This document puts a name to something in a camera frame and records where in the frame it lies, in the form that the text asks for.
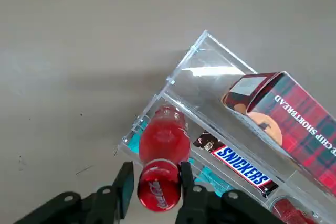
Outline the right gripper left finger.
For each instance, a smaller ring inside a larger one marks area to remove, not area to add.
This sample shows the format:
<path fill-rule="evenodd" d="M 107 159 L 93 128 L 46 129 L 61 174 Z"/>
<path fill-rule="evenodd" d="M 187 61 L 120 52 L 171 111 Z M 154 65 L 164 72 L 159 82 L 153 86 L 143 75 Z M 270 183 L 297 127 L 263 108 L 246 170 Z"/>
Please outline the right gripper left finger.
<path fill-rule="evenodd" d="M 16 223 L 119 223 L 127 214 L 133 192 L 133 163 L 125 162 L 113 184 L 85 198 L 73 191 L 61 193 Z"/>

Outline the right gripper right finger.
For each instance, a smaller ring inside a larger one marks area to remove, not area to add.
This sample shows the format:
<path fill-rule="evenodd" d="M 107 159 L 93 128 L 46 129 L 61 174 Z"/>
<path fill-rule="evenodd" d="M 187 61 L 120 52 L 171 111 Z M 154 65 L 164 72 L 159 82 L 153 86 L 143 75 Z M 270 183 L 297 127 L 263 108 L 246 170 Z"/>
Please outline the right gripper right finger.
<path fill-rule="evenodd" d="M 204 186 L 194 184 L 191 165 L 179 165 L 183 204 L 176 223 L 283 223 L 279 218 L 241 190 L 216 195 Z"/>

